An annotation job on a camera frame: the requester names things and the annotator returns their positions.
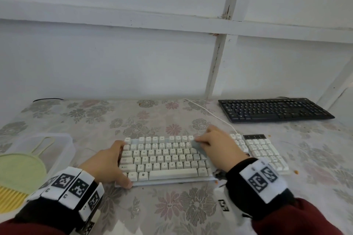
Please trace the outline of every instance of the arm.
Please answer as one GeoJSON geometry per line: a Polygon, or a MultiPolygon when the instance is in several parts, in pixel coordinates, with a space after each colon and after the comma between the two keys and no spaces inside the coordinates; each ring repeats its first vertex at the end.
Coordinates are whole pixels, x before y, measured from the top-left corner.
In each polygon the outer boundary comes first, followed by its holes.
{"type": "Polygon", "coordinates": [[[213,164],[227,172],[229,196],[241,211],[252,217],[252,227],[256,233],[342,234],[315,206],[304,199],[294,198],[288,188],[266,204],[239,174],[257,159],[243,153],[225,132],[210,126],[204,135],[195,140],[202,142],[201,147],[213,164]]]}
{"type": "MultiPolygon", "coordinates": [[[[123,141],[117,140],[111,148],[99,151],[80,165],[80,169],[95,178],[95,182],[90,188],[95,189],[99,182],[112,181],[116,181],[125,188],[132,187],[130,179],[123,175],[117,166],[124,144],[123,141]]],[[[0,234],[65,235],[72,232],[78,221],[80,219],[77,212],[68,209],[57,201],[40,197],[28,202],[15,218],[1,223],[0,234]]]]}

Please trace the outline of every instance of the space bar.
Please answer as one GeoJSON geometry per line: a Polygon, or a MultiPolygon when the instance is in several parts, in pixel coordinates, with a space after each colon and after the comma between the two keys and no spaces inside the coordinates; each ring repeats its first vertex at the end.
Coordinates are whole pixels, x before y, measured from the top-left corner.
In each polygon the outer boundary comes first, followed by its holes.
{"type": "Polygon", "coordinates": [[[251,119],[278,119],[277,114],[253,114],[251,119]]]}
{"type": "Polygon", "coordinates": [[[194,178],[196,176],[198,176],[196,168],[154,170],[150,171],[148,179],[194,178]]]}

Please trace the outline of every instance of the table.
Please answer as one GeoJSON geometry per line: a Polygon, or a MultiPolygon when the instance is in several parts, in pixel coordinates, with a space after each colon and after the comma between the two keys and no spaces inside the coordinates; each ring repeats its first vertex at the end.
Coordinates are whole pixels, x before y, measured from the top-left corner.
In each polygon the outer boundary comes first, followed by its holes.
{"type": "MultiPolygon", "coordinates": [[[[217,101],[195,100],[226,120],[217,101]]],[[[42,100],[0,129],[0,153],[18,136],[66,132],[77,153],[72,166],[125,137],[200,135],[212,123],[230,126],[186,100],[42,100]]],[[[290,169],[285,176],[297,196],[317,206],[344,234],[353,234],[353,130],[337,120],[236,124],[241,134],[265,134],[290,169]]],[[[105,185],[102,215],[92,234],[231,234],[214,181],[133,187],[105,185]]],[[[249,221],[237,234],[254,234],[249,221]]]]}

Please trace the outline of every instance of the keyboard cable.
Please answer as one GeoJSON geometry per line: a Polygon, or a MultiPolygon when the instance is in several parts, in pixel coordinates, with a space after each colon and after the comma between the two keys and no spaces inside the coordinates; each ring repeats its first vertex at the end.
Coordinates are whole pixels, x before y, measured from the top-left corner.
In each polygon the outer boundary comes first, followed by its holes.
{"type": "Polygon", "coordinates": [[[197,105],[197,106],[203,108],[205,111],[207,111],[207,112],[208,112],[209,114],[211,114],[212,116],[216,117],[218,120],[221,120],[222,122],[224,122],[224,123],[226,123],[227,125],[229,125],[229,126],[234,130],[234,132],[235,132],[236,134],[238,133],[238,132],[235,130],[235,128],[234,128],[230,123],[227,123],[226,121],[222,120],[221,118],[218,118],[217,116],[215,116],[213,113],[211,113],[211,112],[210,112],[209,110],[207,110],[206,108],[202,107],[201,105],[199,105],[199,104],[197,104],[197,103],[195,103],[195,102],[193,102],[193,101],[191,101],[191,100],[188,100],[188,99],[185,99],[185,100],[187,100],[187,101],[189,101],[189,102],[191,102],[191,103],[193,103],[193,104],[195,104],[195,105],[197,105]]]}

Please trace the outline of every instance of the white keyboard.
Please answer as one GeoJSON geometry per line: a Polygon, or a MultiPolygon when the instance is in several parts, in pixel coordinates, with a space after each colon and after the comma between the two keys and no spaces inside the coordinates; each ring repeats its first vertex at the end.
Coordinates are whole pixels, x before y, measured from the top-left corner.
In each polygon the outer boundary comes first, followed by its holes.
{"type": "MultiPolygon", "coordinates": [[[[253,157],[265,158],[280,174],[289,172],[287,163],[269,139],[245,139],[249,136],[263,135],[245,135],[243,139],[240,134],[231,134],[249,156],[252,153],[253,157]]],[[[208,157],[192,147],[193,140],[192,135],[125,138],[119,168],[134,186],[216,180],[213,175],[216,168],[208,157]]]]}

